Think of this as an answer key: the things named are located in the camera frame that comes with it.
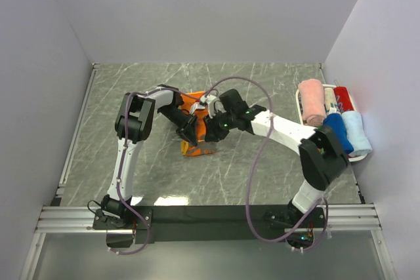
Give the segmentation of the grey orange giraffe towel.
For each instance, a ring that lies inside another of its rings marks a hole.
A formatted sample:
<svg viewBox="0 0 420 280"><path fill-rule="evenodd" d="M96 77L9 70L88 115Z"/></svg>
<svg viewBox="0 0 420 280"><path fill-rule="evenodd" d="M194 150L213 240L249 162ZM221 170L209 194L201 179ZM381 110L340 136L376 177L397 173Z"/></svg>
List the grey orange giraffe towel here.
<svg viewBox="0 0 420 280"><path fill-rule="evenodd" d="M183 105L181 105L179 108L184 113L190 113L190 106L194 102L198 102L194 98L200 99L204 91L198 91L198 92L191 92L186 95L182 95ZM210 155L217 152L217 146L214 142L206 142L205 141L205 133L206 133L206 127L204 123L204 118L208 114L207 109L202 111L197 111L194 113L194 115L197 116L197 123L196 123L196 136L198 140L197 146L191 146L187 141L182 140L180 143L181 152L184 156L187 157L196 157L200 155Z"/></svg>

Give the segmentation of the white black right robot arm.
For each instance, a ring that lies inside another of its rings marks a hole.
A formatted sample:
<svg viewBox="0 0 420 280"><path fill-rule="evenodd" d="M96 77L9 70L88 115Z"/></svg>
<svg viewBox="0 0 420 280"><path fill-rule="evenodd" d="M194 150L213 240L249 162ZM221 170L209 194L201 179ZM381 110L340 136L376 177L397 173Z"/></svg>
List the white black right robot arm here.
<svg viewBox="0 0 420 280"><path fill-rule="evenodd" d="M304 180L287 205L284 222L305 226L312 218L310 207L349 166L334 130L322 125L309 127L280 117L262 106L248 106L236 89L220 96L204 94L200 104L208 110L204 118L207 142L225 139L232 129L266 137L294 151L299 157Z"/></svg>

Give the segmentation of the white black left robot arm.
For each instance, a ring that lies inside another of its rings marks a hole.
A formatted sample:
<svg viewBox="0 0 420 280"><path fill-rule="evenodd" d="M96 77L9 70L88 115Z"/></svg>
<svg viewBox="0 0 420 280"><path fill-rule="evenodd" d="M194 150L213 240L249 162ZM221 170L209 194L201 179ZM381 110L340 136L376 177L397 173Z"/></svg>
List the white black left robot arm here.
<svg viewBox="0 0 420 280"><path fill-rule="evenodd" d="M152 131L154 114L161 113L175 124L182 140L193 146L198 144L197 117L180 108L185 100L200 101L197 96L167 85L160 85L150 92L129 92L124 96L114 124L118 138L114 175L100 203L101 210L116 228L123 229L138 218L130 205L133 177L142 145Z"/></svg>

